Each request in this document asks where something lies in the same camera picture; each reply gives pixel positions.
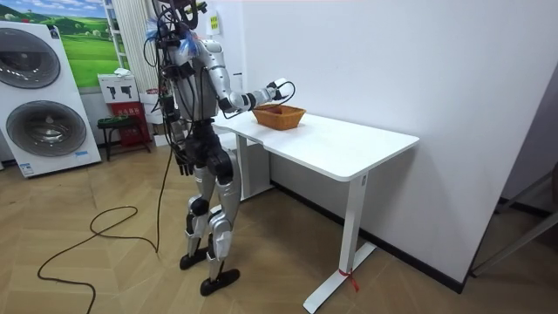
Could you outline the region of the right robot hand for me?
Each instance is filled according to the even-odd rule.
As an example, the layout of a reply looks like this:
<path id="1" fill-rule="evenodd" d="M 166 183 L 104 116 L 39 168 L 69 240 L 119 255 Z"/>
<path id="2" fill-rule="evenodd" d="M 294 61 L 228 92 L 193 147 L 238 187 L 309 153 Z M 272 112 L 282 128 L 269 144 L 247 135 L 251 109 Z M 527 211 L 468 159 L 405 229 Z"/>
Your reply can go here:
<path id="1" fill-rule="evenodd" d="M 290 83 L 286 78 L 279 78 L 270 82 L 266 86 L 269 96 L 272 100 L 283 100 L 289 97 L 292 93 Z"/>

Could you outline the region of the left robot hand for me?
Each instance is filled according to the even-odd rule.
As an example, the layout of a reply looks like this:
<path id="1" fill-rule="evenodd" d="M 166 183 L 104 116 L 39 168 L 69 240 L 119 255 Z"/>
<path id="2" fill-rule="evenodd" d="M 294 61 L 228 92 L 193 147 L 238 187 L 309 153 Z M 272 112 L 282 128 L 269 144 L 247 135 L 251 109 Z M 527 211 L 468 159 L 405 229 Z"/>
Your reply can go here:
<path id="1" fill-rule="evenodd" d="M 174 158 L 181 175 L 189 176 L 194 174 L 194 157 L 190 156 L 185 150 L 178 150 L 174 152 Z"/>

